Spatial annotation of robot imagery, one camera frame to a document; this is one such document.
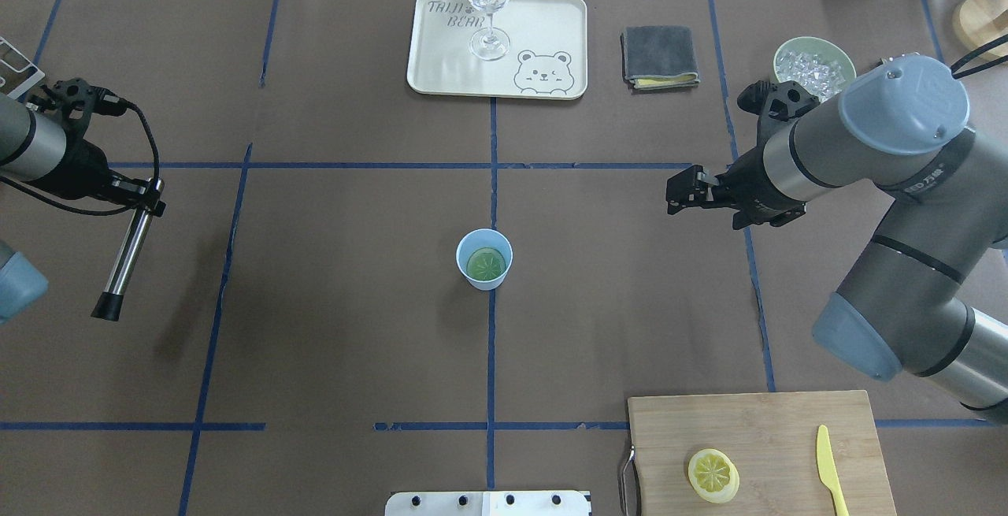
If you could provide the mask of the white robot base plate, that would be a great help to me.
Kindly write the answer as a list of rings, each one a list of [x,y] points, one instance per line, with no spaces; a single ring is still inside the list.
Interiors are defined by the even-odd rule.
[[[591,515],[591,495],[577,490],[400,492],[385,515]]]

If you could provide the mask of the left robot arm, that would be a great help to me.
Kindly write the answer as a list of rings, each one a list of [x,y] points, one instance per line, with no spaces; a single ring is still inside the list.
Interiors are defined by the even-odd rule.
[[[91,315],[116,321],[151,221],[162,217],[161,156],[146,118],[141,125],[152,154],[152,176],[127,177],[110,168],[104,150],[86,139],[94,115],[142,114],[132,101],[83,79],[43,86],[25,103],[2,100],[2,182],[59,210],[83,214],[73,201],[110,203],[106,217],[132,212],[110,279]]]

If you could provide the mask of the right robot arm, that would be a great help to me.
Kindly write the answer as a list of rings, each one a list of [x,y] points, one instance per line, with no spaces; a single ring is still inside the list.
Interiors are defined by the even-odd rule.
[[[1006,326],[957,294],[1006,247],[1006,146],[969,124],[957,73],[903,55],[825,101],[761,80],[737,102],[758,117],[756,145],[719,175],[692,165],[669,178],[667,212],[728,208],[735,230],[780,228],[822,195],[872,182],[893,203],[811,336],[867,377],[911,373],[1005,424]]]

